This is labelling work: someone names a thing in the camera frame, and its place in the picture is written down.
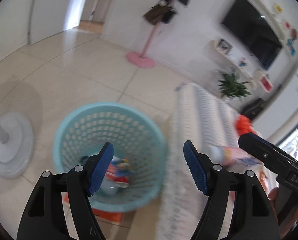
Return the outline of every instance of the coat rack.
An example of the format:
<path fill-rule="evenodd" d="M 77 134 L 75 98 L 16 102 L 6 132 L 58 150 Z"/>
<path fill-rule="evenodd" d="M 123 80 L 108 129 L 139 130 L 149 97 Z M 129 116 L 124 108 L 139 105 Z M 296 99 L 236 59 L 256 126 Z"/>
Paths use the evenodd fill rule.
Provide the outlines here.
<path fill-rule="evenodd" d="M 174 0 L 170 0 L 169 3 L 168 3 L 168 6 L 172 6 Z M 151 32 L 150 32 L 150 35 L 148 37 L 148 40 L 143 48 L 143 51 L 142 53 L 140 52 L 129 52 L 126 57 L 127 59 L 134 65 L 138 66 L 138 67 L 141 67 L 141 68 L 146 68 L 146 69 L 151 69 L 151 68 L 154 68 L 156 66 L 156 62 L 150 58 L 150 57 L 147 57 L 147 52 L 148 52 L 148 49 L 152 43 L 152 40 L 156 34 L 156 31 L 158 29 L 158 27 L 160 26 L 161 23 L 157 23 L 156 25 L 154 25 L 154 27 L 152 28 Z"/>

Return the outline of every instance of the plastic basket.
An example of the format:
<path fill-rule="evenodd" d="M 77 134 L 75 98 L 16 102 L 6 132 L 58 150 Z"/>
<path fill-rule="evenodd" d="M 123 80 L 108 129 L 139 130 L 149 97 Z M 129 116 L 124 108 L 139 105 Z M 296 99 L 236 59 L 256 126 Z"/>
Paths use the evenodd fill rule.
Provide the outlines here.
<path fill-rule="evenodd" d="M 117 103 L 82 106 L 62 121 L 53 144 L 56 172 L 68 172 L 80 164 L 82 156 L 98 154 L 107 141 L 113 144 L 116 157 L 129 159 L 134 173 L 128 188 L 114 196 L 97 192 L 89 198 L 91 206 L 127 212 L 157 197 L 166 162 L 164 136 L 146 115 Z"/>

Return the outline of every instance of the television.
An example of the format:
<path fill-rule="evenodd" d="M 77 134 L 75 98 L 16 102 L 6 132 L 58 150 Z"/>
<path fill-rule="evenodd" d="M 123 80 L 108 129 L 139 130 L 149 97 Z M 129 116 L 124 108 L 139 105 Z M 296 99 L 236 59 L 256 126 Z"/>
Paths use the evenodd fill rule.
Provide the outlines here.
<path fill-rule="evenodd" d="M 236 0 L 222 21 L 252 52 L 262 67 L 268 70 L 282 45 L 266 21 L 247 0 Z"/>

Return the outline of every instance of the potted plant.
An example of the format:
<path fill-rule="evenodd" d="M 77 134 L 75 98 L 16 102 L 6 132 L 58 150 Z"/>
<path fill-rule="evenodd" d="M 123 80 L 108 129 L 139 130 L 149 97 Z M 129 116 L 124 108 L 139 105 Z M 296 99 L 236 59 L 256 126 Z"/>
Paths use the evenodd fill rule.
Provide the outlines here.
<path fill-rule="evenodd" d="M 221 97 L 228 98 L 241 98 L 250 95 L 250 92 L 247 90 L 246 83 L 248 81 L 240 82 L 239 75 L 233 71 L 231 74 L 228 74 L 224 71 L 219 70 L 219 73 L 222 76 L 222 80 L 219 80 Z"/>

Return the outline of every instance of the picture frame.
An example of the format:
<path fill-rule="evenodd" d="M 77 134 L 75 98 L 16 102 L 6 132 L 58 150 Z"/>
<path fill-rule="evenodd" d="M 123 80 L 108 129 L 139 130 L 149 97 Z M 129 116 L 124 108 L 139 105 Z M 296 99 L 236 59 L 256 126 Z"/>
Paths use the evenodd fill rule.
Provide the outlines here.
<path fill-rule="evenodd" d="M 217 47 L 221 52 L 225 53 L 226 55 L 228 55 L 232 49 L 232 46 L 224 39 L 220 39 Z"/>

